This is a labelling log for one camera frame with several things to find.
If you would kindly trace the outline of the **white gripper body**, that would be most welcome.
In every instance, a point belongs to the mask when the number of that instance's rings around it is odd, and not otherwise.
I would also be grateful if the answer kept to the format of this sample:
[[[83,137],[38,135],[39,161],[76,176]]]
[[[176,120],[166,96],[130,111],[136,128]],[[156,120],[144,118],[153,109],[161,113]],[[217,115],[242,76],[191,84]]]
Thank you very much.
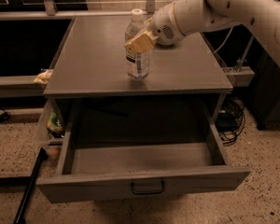
[[[173,45],[185,37],[175,21],[174,3],[157,10],[151,18],[149,28],[158,37],[158,43],[165,46]]]

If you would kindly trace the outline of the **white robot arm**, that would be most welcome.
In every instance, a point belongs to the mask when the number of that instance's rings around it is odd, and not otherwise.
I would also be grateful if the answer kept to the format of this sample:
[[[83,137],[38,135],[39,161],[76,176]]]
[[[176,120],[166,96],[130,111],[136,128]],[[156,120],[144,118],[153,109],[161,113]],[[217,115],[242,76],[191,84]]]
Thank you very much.
[[[176,0],[157,10],[125,48],[143,53],[156,44],[173,45],[197,32],[237,24],[242,24],[280,67],[279,0]]]

